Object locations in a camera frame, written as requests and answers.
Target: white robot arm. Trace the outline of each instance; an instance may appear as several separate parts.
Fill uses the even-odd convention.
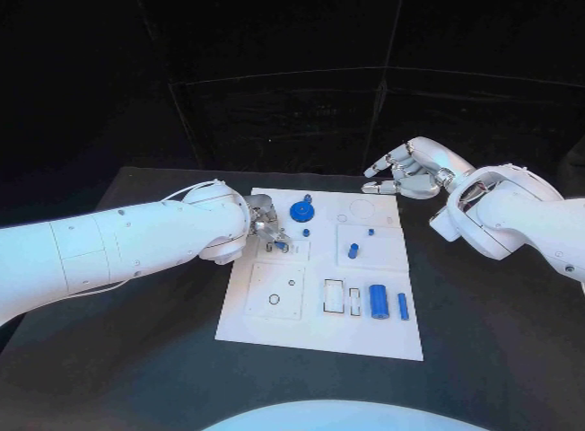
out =
[[[366,177],[388,167],[393,181],[364,184],[364,193],[432,198],[442,186],[448,202],[429,223],[448,241],[464,237],[494,259],[529,244],[555,270],[585,283],[585,198],[563,199],[537,175],[511,164],[475,169],[425,137],[390,151]]]
[[[182,201],[170,200],[184,191]],[[249,234],[290,242],[271,198],[244,198],[216,180],[160,202],[0,229],[0,326],[30,309],[197,255],[228,263]]]

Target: table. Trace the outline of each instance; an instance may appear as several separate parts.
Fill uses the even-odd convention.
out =
[[[123,168],[98,209],[218,178],[359,192],[364,178]],[[0,429],[200,429],[292,400],[366,400],[491,429],[585,430],[585,299],[524,247],[484,258],[399,199],[425,361],[215,340],[232,265],[195,259],[29,312],[0,356]]]

